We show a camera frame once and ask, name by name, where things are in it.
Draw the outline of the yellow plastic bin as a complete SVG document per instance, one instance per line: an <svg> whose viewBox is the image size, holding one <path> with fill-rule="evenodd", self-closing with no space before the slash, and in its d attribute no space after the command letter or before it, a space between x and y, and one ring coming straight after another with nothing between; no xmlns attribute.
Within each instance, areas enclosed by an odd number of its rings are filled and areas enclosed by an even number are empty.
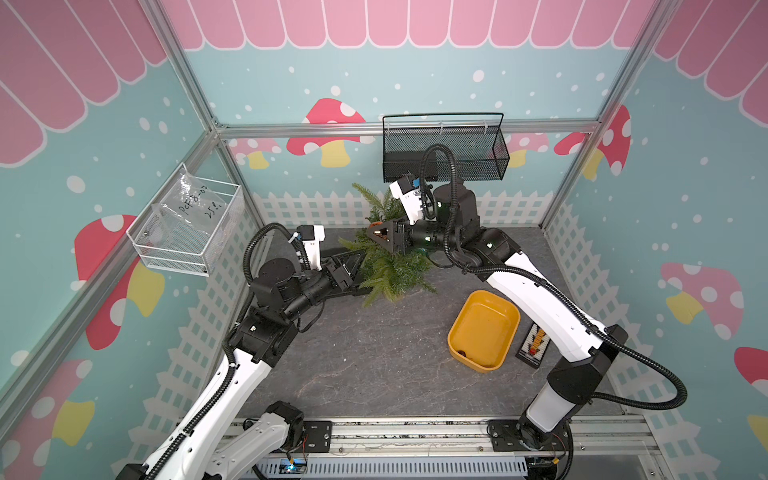
<svg viewBox="0 0 768 480"><path fill-rule="evenodd" d="M507 357L520 320L520 312L512 302L489 291L475 291L448 333L450 354L476 372L495 371ZM466 358L457 350L464 350Z"/></svg>

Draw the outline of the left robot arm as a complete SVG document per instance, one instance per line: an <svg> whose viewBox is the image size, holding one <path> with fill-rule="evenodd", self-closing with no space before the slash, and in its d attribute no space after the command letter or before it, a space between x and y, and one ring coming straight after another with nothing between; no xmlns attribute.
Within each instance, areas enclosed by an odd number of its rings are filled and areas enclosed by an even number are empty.
<svg viewBox="0 0 768 480"><path fill-rule="evenodd" d="M313 326L303 316L330 299L369 293L365 251L324 251L324 238L320 225L289 230L279 223L252 237L242 263L248 294L222 342L219 367L167 439L144 462L125 465L119 478L239 479L273 451L302 448L304 414L282 401L226 446L220 442L296 336Z"/></svg>

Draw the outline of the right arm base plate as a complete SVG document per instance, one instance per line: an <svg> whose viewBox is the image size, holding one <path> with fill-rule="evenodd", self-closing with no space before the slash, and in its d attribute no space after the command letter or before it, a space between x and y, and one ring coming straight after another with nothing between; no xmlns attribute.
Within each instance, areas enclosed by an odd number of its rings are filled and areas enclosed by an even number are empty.
<svg viewBox="0 0 768 480"><path fill-rule="evenodd" d="M486 435L494 452L566 453L573 444L568 421L560 422L550 433L541 433L517 418L492 419L487 421Z"/></svg>

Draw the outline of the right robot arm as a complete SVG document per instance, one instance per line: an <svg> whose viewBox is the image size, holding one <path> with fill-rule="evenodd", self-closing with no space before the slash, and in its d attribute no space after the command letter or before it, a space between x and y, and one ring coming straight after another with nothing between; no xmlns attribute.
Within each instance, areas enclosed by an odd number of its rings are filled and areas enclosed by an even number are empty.
<svg viewBox="0 0 768 480"><path fill-rule="evenodd" d="M433 144L419 157L421 168L430 159L445 159L448 184L432 190L423 174L402 176L390 188L403 204L405 216L372 226L366 234L392 255L414 249L443 252L451 266L477 276L521 308L557 347L560 361L517 421L521 443L530 450L541 449L557 428L593 399L649 411L672 410L686 402L683 381L628 347L623 328L607 327L589 316L539 272L509 235L481 226L474 194L460 180L458 162L447 146ZM666 378L675 388L673 398L648 402L599 391L619 354Z"/></svg>

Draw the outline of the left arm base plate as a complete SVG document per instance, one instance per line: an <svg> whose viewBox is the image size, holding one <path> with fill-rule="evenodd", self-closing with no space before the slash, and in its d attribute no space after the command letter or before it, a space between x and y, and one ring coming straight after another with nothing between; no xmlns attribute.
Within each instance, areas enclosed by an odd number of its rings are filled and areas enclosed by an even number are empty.
<svg viewBox="0 0 768 480"><path fill-rule="evenodd" d="M290 431L286 443L272 450L272 453L289 453L290 455L329 453L332 433L331 421L305 421L298 433Z"/></svg>

